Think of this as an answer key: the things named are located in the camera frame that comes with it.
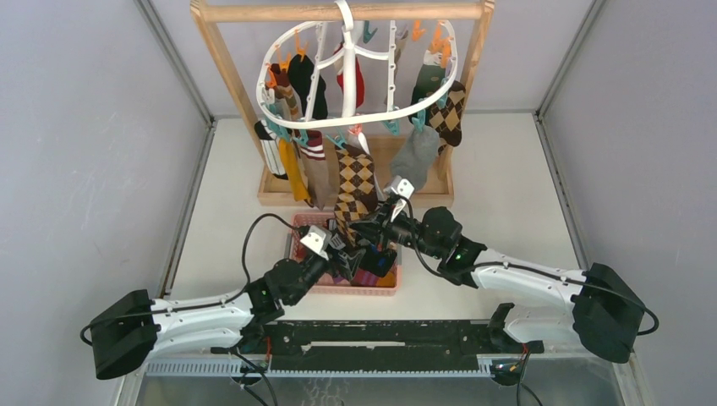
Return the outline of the black ribbed sock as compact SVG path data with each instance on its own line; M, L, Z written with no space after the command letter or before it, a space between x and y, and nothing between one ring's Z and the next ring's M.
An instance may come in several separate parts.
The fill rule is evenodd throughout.
M374 245L368 245L364 250L359 268L377 277L385 277L396 263L397 251L391 247L379 250Z

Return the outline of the pink perforated plastic basket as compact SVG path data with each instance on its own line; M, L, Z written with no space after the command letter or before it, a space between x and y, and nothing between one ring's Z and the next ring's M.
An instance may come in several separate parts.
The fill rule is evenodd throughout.
M332 219L333 214L330 212L300 211L293 214L292 224L295 227L305 225L325 227L327 222ZM324 274L309 292L311 294L352 296L393 296L401 282L400 250L396 247L395 251L398 253L398 256L394 266L384 277L377 277L361 268L357 270L356 275L351 281L340 277L332 277L330 274Z

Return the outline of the brown argyle sock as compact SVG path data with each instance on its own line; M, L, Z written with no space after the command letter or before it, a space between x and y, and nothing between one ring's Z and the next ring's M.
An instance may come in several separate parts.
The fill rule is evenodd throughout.
M379 202L375 187L375 163L363 149L345 145L336 150L339 190L334 217L349 246L357 245L357 233L348 224L372 212Z

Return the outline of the mustard yellow sock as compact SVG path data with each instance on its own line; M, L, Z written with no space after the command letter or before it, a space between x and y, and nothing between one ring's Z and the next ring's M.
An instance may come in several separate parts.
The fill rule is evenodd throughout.
M296 156L292 143L279 139L278 151L293 194L293 199L295 201L303 201L307 205L310 205L309 191L304 184L298 164L298 157Z

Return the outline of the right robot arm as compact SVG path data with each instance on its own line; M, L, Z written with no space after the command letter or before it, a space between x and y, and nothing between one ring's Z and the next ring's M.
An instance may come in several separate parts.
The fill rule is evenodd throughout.
M539 301L539 307L506 303L496 310L488 332L501 352L536 341L580 343L601 359L625 364L645 333L643 317L654 315L611 267L595 262L587 270L567 270L512 258L463 236L444 206L430 208L418 221L386 201L348 226L372 244L400 244L437 259L436 274L457 286Z

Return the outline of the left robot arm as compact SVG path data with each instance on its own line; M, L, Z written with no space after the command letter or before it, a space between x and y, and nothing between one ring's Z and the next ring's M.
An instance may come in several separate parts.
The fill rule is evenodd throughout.
M279 260L263 277L227 294L186 299L153 299L134 290L96 316L80 332L93 352L96 378L125 376L148 359L203 348L258 350L264 325L295 306L325 274L352 277L365 255L338 236L309 231L300 244L301 261Z

